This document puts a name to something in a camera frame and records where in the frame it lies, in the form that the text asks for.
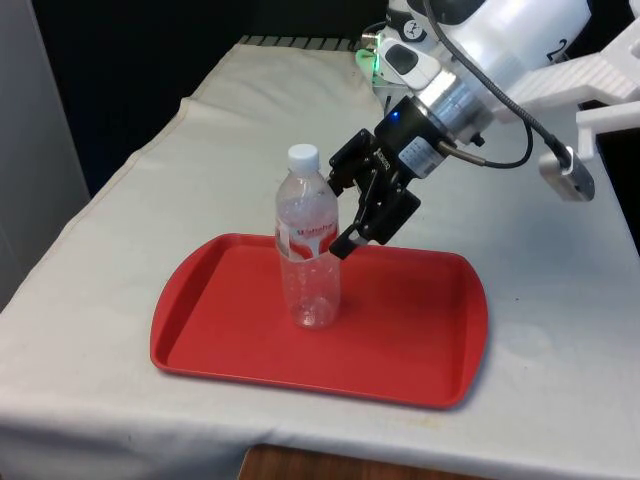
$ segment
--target plastic water bottle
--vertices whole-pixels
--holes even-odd
[[[276,197],[285,301],[307,328],[330,325],[340,306],[340,260],[329,252],[338,235],[338,200],[319,170],[316,147],[291,147],[289,176]]]

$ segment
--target white wall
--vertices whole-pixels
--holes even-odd
[[[0,0],[0,310],[88,201],[30,0]]]

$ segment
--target dark background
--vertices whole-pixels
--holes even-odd
[[[365,26],[384,19],[386,4],[386,0],[33,0],[92,194],[167,124],[180,99],[195,90],[243,34],[355,39]],[[633,19],[627,0],[591,4],[593,18],[570,49],[571,56],[601,50]],[[638,245],[639,195],[623,169],[640,157],[640,133],[599,140]],[[635,158],[628,158],[629,152],[636,152]]]

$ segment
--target bottle label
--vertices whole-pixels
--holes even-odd
[[[338,238],[338,222],[311,228],[294,228],[278,219],[276,245],[280,253],[292,262],[304,262],[318,258],[329,251]]]

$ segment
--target wooden floor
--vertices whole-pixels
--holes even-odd
[[[480,480],[451,473],[347,457],[258,446],[247,453],[238,480]]]

